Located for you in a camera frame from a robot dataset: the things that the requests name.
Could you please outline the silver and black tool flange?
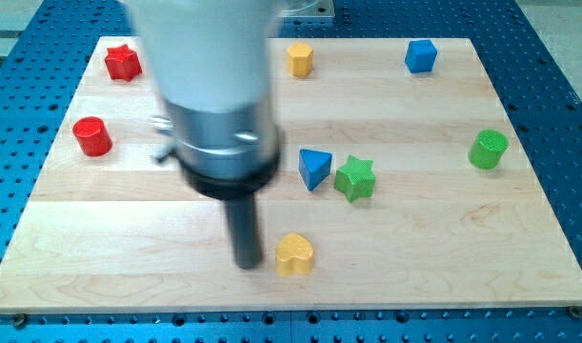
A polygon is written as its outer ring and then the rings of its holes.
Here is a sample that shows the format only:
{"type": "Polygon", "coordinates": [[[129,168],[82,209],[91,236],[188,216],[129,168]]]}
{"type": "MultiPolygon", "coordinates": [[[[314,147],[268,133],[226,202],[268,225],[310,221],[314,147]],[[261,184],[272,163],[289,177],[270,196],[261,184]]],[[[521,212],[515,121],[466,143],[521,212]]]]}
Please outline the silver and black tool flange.
{"type": "Polygon", "coordinates": [[[154,160],[176,159],[197,192],[231,200],[258,192],[274,178],[282,133],[269,98],[224,111],[192,110],[166,100],[164,109],[152,124],[168,145],[154,160]]]}

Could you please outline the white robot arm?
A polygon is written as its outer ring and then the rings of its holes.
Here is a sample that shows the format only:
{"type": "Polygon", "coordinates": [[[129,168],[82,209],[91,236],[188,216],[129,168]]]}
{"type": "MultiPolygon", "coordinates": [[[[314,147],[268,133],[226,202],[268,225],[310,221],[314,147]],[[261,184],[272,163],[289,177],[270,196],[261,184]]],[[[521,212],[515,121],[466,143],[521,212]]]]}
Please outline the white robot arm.
{"type": "Polygon", "coordinates": [[[281,132],[271,102],[268,38],[280,1],[125,4],[166,115],[157,157],[178,161],[187,182],[223,202],[236,265],[263,258],[254,195],[274,177],[281,132]]]}

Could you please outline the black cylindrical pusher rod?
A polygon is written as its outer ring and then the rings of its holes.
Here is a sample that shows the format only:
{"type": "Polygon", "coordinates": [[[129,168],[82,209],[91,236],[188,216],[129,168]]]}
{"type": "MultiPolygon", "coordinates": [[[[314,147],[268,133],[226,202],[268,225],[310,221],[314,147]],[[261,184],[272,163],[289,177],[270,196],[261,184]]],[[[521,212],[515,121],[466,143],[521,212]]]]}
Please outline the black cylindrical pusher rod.
{"type": "Polygon", "coordinates": [[[263,250],[252,193],[224,202],[235,264],[245,270],[257,267],[263,250]]]}

